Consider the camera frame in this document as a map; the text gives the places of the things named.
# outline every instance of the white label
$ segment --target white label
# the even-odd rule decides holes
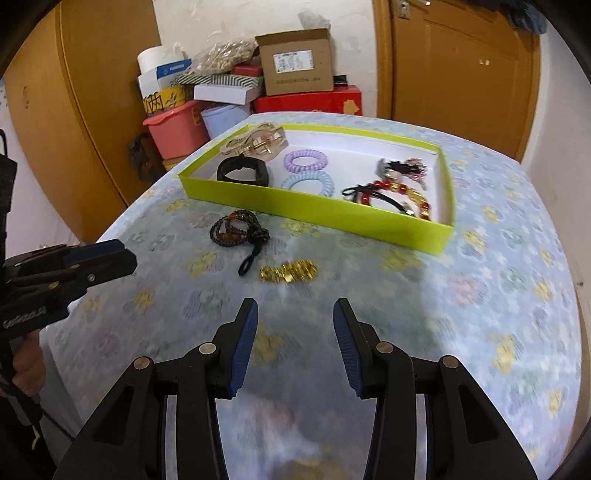
[[[273,55],[277,73],[301,72],[314,69],[314,58],[311,50],[291,51]]]

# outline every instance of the tablecloth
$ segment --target tablecloth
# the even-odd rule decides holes
[[[253,297],[259,327],[244,386],[234,400],[218,401],[230,478],[359,479],[375,401],[359,400],[347,383],[332,326],[335,300],[347,297],[359,320],[409,355],[457,356],[540,479],[548,478],[574,419],[580,328],[560,241],[520,165],[452,135],[381,119],[312,112],[247,120],[261,121],[365,128],[440,145],[457,203],[456,230],[443,255],[260,214],[271,240],[254,271],[239,278],[250,248],[223,248],[209,238],[211,225],[233,209],[188,199],[178,180],[198,151],[103,236],[120,238],[137,255],[135,274],[92,288],[67,320],[48,328],[82,419],[134,358],[183,356]],[[319,276],[305,284],[259,281],[257,265],[297,258],[313,260]],[[420,398],[417,405],[424,423]],[[423,427],[417,478],[424,478],[425,449]]]

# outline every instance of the human hand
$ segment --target human hand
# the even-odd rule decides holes
[[[39,330],[28,333],[21,346],[14,353],[12,366],[17,374],[12,383],[25,395],[32,397],[45,384],[46,368],[43,361],[43,350],[39,346]],[[0,395],[6,397],[0,387]]]

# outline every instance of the silver screw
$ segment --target silver screw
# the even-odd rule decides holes
[[[457,368],[458,365],[460,365],[460,362],[456,357],[447,355],[443,357],[443,365],[445,365],[448,368]]]
[[[390,342],[380,342],[375,347],[380,353],[392,353],[394,351],[394,345]]]
[[[136,370],[143,370],[144,368],[149,366],[149,364],[150,364],[150,359],[148,357],[140,356],[139,358],[135,359],[134,368]]]
[[[199,346],[199,353],[203,355],[211,355],[216,351],[216,346],[213,343],[204,343],[203,345]]]

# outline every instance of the red beaded bracelet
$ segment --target red beaded bracelet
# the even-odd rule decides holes
[[[394,193],[406,195],[419,208],[419,217],[423,220],[430,220],[429,210],[431,209],[431,206],[429,205],[427,199],[415,189],[407,187],[404,183],[396,183],[388,179],[376,180],[374,182],[374,185],[376,185],[376,187],[381,188],[382,190],[389,190]],[[369,193],[362,193],[361,204],[371,205],[369,202],[370,197],[371,196],[369,195]]]

